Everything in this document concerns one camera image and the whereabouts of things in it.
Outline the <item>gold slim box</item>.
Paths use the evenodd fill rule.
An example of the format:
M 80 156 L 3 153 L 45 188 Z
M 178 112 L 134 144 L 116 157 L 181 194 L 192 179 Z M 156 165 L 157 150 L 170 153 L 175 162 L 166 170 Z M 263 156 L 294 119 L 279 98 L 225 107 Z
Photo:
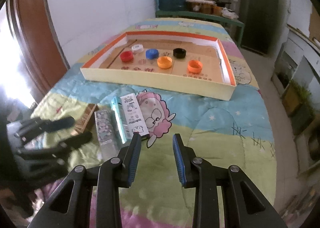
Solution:
M 93 128 L 95 123 L 94 113 L 99 109 L 97 104 L 89 104 L 85 111 L 83 112 L 80 119 L 78 119 L 75 123 L 74 130 L 77 134 L 84 133 L 85 131 L 89 131 Z

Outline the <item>silver patterned slim box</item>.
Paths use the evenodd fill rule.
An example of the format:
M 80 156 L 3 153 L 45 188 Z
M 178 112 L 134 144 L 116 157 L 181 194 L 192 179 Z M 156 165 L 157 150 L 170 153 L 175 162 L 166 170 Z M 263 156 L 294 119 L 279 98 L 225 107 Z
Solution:
M 98 110 L 94 113 L 97 138 L 104 161 L 114 158 L 120 151 L 119 139 L 113 127 L 109 110 Z

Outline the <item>white cartoon slim box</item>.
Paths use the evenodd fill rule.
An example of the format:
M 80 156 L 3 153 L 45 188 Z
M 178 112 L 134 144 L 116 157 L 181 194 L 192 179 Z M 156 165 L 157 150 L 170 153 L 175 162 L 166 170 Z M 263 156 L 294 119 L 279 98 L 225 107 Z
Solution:
M 150 134 L 140 110 L 136 95 L 131 93 L 122 96 L 120 97 L 120 101 L 131 136 L 133 136 L 134 133 L 139 133 L 142 140 L 148 139 Z

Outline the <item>teal slim box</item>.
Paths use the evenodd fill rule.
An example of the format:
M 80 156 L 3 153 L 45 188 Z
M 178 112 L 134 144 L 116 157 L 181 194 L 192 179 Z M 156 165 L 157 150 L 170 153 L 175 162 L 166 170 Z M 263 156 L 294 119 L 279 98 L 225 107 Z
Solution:
M 116 126 L 121 139 L 121 144 L 130 142 L 132 139 L 132 132 L 127 124 L 123 106 L 119 97 L 114 97 L 111 100 L 111 109 L 116 120 Z

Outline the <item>dark orange bottle cap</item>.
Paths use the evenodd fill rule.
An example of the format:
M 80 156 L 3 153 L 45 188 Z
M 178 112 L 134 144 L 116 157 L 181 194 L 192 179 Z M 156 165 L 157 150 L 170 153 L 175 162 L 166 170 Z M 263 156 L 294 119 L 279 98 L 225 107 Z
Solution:
M 200 73 L 202 71 L 203 64 L 199 60 L 190 60 L 187 68 L 191 73 Z

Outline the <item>light orange bottle cap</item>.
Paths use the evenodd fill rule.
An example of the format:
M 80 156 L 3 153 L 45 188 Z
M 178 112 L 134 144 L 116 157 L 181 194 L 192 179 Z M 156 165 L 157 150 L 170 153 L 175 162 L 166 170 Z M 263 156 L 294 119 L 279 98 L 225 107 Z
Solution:
M 169 56 L 161 56 L 157 59 L 157 65 L 161 69 L 169 69 L 172 66 L 172 58 Z

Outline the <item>red bottle cap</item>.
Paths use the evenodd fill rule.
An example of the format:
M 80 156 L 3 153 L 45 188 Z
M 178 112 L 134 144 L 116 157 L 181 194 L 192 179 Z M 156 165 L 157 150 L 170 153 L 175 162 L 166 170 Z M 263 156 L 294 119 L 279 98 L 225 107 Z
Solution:
M 134 59 L 134 55 L 132 51 L 124 51 L 120 54 L 120 59 L 123 63 L 130 62 Z

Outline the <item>blue bottle cap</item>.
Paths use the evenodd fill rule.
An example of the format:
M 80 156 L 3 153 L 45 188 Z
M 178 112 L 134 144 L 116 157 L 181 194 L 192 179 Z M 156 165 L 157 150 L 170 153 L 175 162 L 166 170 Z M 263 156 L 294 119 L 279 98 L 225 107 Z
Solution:
M 146 59 L 153 60 L 159 57 L 159 51 L 157 49 L 147 49 L 145 52 Z

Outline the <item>black bottle cap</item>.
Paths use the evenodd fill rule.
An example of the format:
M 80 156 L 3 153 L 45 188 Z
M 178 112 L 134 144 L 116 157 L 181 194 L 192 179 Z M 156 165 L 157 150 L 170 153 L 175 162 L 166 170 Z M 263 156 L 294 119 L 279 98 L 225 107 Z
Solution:
M 173 49 L 173 56 L 177 59 L 184 59 L 186 56 L 186 50 L 182 48 Z

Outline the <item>white bottle cap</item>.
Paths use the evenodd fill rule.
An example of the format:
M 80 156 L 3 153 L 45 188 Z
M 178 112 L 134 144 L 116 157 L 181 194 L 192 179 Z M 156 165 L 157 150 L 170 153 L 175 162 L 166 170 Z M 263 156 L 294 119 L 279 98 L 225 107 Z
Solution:
M 136 44 L 136 45 L 133 45 L 131 47 L 131 51 L 134 53 L 134 54 L 137 54 L 137 53 L 141 53 L 144 51 L 144 47 L 142 44 Z

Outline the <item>colourful cartoon quilt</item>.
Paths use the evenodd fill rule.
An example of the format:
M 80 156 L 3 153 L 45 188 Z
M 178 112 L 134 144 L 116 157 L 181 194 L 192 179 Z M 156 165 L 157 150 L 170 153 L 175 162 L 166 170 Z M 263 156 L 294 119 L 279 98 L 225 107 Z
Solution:
M 276 153 L 272 128 L 257 81 L 222 26 L 190 19 L 148 19 L 130 31 L 177 31 L 221 40 L 233 66 L 237 86 L 229 101 L 144 86 L 90 82 L 81 58 L 48 92 L 33 117 L 82 116 L 88 104 L 107 107 L 112 98 L 136 93 L 139 102 L 159 99 L 167 116 L 165 131 L 151 147 L 143 146 L 133 185 L 120 190 L 123 227 L 190 227 L 194 190 L 184 189 L 177 175 L 172 136 L 179 133 L 197 156 L 214 166 L 238 165 L 270 203 L 276 197 Z

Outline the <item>shallow orange-rimmed cardboard tray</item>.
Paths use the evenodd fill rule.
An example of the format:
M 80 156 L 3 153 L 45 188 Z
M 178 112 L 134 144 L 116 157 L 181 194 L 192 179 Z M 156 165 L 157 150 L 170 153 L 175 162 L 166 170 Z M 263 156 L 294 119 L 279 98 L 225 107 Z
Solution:
M 235 76 L 221 41 L 201 34 L 129 31 L 84 63 L 86 80 L 138 85 L 228 101 Z

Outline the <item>potted green plant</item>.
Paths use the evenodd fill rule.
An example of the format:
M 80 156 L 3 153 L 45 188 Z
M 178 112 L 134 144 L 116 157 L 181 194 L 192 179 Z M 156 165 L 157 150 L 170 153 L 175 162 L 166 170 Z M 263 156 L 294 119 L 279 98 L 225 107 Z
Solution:
M 305 85 L 291 80 L 281 97 L 287 116 L 293 116 L 303 105 L 310 105 L 310 97 L 311 92 Z

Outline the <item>white kitchen counter cabinet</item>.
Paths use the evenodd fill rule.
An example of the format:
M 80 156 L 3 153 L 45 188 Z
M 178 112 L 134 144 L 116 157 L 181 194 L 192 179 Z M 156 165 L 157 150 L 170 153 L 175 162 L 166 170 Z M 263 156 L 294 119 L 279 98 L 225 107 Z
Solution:
M 298 173 L 319 167 L 319 47 L 301 30 L 287 25 L 287 40 L 281 46 L 271 80 L 280 100 L 291 80 L 311 92 L 310 105 L 289 117 L 298 157 Z

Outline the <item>green metal table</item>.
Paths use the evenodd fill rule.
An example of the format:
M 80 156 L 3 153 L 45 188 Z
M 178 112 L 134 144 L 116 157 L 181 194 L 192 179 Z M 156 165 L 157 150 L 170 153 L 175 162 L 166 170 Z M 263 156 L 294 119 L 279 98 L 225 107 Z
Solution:
M 240 33 L 237 40 L 237 46 L 240 47 L 242 43 L 242 37 L 244 33 L 245 24 L 240 22 L 237 19 L 228 19 L 225 17 L 213 15 L 213 14 L 203 14 L 203 13 L 197 13 L 197 12 L 191 12 L 191 11 L 161 11 L 157 10 L 155 13 L 157 18 L 160 17 L 171 17 L 171 18 L 191 18 L 191 19 L 197 19 L 197 20 L 208 20 L 208 21 L 215 21 L 215 22 L 221 22 L 229 25 L 234 25 L 238 28 L 240 28 Z

